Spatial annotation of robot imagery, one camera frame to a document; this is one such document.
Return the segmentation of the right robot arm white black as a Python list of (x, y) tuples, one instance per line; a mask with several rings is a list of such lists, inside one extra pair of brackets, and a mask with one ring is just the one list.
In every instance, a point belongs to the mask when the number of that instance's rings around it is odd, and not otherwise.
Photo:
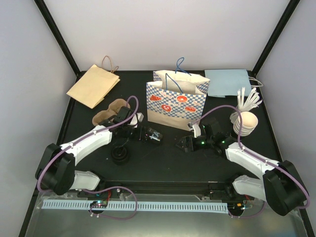
[(201, 125), (189, 123), (188, 128), (192, 134), (179, 140), (176, 145), (179, 149), (186, 153), (211, 149), (216, 155), (242, 166), (256, 176), (250, 178), (242, 175), (226, 184), (224, 192), (228, 198), (247, 195), (261, 199), (281, 216), (307, 202), (309, 194), (291, 162), (278, 162), (241, 147), (237, 139), (225, 133), (214, 118)]

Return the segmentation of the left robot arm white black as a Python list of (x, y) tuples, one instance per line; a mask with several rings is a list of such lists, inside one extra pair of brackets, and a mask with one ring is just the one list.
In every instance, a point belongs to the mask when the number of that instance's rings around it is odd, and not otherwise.
[(98, 148), (110, 144), (120, 132), (132, 135), (143, 118), (142, 113), (123, 106), (116, 115), (97, 123), (81, 137), (62, 145), (48, 145), (35, 173), (39, 188), (57, 195), (69, 190), (88, 190), (101, 197), (106, 191), (101, 178), (91, 171), (78, 171), (76, 166)]

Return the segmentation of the single black lid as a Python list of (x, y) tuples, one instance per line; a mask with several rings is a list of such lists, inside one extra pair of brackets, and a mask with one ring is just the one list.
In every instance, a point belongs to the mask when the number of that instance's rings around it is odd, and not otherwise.
[(147, 135), (148, 140), (154, 144), (160, 144), (163, 140), (163, 135), (150, 127), (148, 128)]

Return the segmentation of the blue checkered paper bag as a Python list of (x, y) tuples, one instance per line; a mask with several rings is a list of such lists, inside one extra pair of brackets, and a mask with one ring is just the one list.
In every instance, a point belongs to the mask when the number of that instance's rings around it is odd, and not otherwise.
[(201, 118), (210, 79), (181, 69), (153, 72), (153, 81), (146, 83), (147, 118), (158, 123), (189, 131), (188, 124)]

